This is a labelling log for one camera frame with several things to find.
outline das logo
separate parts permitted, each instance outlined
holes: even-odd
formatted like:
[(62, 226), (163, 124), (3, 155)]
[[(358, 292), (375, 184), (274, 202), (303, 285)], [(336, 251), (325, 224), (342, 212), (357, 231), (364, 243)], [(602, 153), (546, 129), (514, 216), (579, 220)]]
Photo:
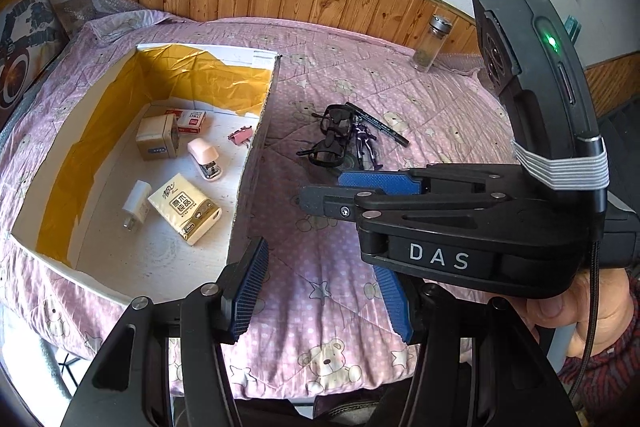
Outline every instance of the das logo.
[[(424, 254), (424, 250), (421, 247), (421, 245), (416, 245), (415, 243), (411, 243), (411, 246), (409, 247), (409, 258), (412, 259), (413, 261), (420, 261), (422, 260), (422, 256)], [(453, 264), (453, 268), (456, 268), (458, 270), (465, 270), (468, 267), (468, 263), (466, 262), (466, 259), (469, 257), (469, 255), (467, 253), (464, 252), (460, 252), (456, 255), (456, 262), (455, 264)], [(430, 264), (440, 264), (442, 267), (447, 268), (447, 264), (445, 263), (444, 260), (444, 256), (442, 254), (442, 248), (438, 248), (433, 255), (431, 255), (431, 260), (429, 261)]]

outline picture frame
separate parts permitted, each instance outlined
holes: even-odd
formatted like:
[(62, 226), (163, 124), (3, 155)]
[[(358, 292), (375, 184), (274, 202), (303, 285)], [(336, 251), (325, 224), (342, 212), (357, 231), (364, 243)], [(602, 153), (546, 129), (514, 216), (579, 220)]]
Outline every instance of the picture frame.
[(51, 0), (0, 0), (0, 129), (67, 43)]

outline white phone charger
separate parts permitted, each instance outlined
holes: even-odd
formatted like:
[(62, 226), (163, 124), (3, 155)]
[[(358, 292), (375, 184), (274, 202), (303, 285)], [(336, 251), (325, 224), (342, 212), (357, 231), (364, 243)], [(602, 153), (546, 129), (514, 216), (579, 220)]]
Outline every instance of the white phone charger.
[(127, 213), (124, 220), (124, 227), (133, 230), (137, 225), (145, 222), (146, 214), (149, 213), (149, 204), (146, 198), (151, 194), (151, 185), (141, 180), (137, 180), (133, 185), (127, 201), (122, 209)]

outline blue rubber gripper pad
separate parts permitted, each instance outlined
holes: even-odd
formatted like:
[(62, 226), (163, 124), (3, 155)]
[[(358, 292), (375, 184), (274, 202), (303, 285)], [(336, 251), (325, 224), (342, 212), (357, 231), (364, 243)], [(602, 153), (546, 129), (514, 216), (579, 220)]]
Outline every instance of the blue rubber gripper pad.
[(420, 194), (420, 182), (412, 180), (407, 172), (345, 171), (338, 185), (346, 187), (381, 188), (388, 195)]
[(402, 337), (404, 343), (408, 343), (414, 335), (414, 328), (409, 320), (409, 303), (396, 273), (388, 268), (373, 265), (380, 293), (385, 301), (386, 313), (391, 320), (394, 331)]
[(231, 320), (231, 334), (237, 341), (240, 335), (246, 333), (249, 322), (254, 314), (255, 301), (262, 289), (262, 281), (269, 265), (269, 247), (262, 239), (238, 290), (234, 302), (233, 318)]

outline green led light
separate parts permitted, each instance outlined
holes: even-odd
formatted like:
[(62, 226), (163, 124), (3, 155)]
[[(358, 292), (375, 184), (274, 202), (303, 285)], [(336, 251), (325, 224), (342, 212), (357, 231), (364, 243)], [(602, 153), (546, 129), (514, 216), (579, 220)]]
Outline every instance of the green led light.
[(551, 45), (556, 53), (558, 53), (558, 43), (551, 35), (546, 35), (546, 41)]

